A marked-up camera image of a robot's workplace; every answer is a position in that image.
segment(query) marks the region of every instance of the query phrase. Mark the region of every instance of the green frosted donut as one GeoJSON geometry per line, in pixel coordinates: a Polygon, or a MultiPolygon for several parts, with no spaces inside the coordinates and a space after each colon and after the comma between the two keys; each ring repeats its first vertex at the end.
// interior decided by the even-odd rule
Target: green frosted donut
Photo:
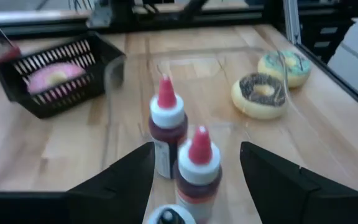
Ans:
{"type": "Polygon", "coordinates": [[[288,87],[298,87],[310,76],[310,61],[301,55],[289,50],[270,52],[264,55],[258,63],[258,72],[266,73],[273,77],[284,81],[284,67],[281,64],[281,53],[285,57],[285,64],[287,66],[288,87]]]}

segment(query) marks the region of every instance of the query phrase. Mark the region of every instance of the donut hole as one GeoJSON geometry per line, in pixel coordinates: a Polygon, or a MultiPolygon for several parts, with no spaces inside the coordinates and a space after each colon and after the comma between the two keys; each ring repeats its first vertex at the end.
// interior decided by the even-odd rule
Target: donut hole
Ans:
{"type": "Polygon", "coordinates": [[[63,83],[66,81],[66,75],[64,72],[54,72],[49,75],[48,77],[48,83],[49,85],[57,85],[59,83],[63,83]]]}
{"type": "Polygon", "coordinates": [[[274,94],[274,88],[270,85],[254,85],[254,92],[259,95],[272,96],[274,94]]]}
{"type": "Polygon", "coordinates": [[[285,58],[285,65],[287,67],[294,67],[296,65],[296,60],[294,58],[285,58]]]}

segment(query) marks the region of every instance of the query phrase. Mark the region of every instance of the pink frosted donut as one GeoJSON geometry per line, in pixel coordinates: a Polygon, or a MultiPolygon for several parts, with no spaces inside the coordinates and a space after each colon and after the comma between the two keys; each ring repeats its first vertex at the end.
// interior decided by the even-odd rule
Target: pink frosted donut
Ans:
{"type": "Polygon", "coordinates": [[[37,70],[30,76],[27,89],[30,94],[40,93],[52,86],[78,77],[85,70],[72,63],[55,63],[37,70]]]}

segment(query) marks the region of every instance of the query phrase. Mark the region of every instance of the clear plastic panel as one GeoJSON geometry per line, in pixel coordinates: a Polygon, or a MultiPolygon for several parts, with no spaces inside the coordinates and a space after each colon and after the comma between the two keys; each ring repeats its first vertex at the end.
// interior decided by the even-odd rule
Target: clear plastic panel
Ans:
{"type": "MultiPolygon", "coordinates": [[[[277,119],[252,119],[233,105],[233,83],[256,72],[257,62],[266,53],[264,49],[252,47],[184,50],[130,55],[111,62],[105,76],[109,122],[103,166],[152,140],[148,128],[149,101],[158,90],[160,77],[167,74],[185,102],[190,124],[188,136],[192,137],[196,125],[206,125],[223,155],[223,181],[211,223],[242,223],[244,220],[260,223],[241,170],[241,142],[250,141],[301,166],[305,163],[299,151],[312,154],[324,147],[317,132],[296,107],[302,102],[292,101],[287,91],[287,111],[277,119]],[[123,64],[124,82],[117,87],[117,74],[113,71],[123,64]]],[[[325,171],[318,170],[318,166],[314,168],[317,172],[325,171]]],[[[175,203],[174,181],[155,173],[145,216],[167,203],[175,203]]]]}

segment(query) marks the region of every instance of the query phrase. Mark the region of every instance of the bottle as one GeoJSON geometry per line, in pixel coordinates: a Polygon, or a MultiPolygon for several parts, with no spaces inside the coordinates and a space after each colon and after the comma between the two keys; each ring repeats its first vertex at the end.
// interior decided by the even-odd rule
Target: bottle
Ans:
{"type": "Polygon", "coordinates": [[[151,213],[147,224],[196,224],[196,221],[179,205],[163,205],[151,213]]]}
{"type": "Polygon", "coordinates": [[[154,138],[157,172],[173,179],[178,146],[186,139],[188,118],[182,98],[175,94],[171,79],[163,75],[158,95],[150,101],[149,129],[154,138]]]}
{"type": "Polygon", "coordinates": [[[193,139],[184,142],[174,165],[177,204],[187,209],[197,223],[206,223],[222,180],[221,155],[208,130],[197,127],[193,139]]]}

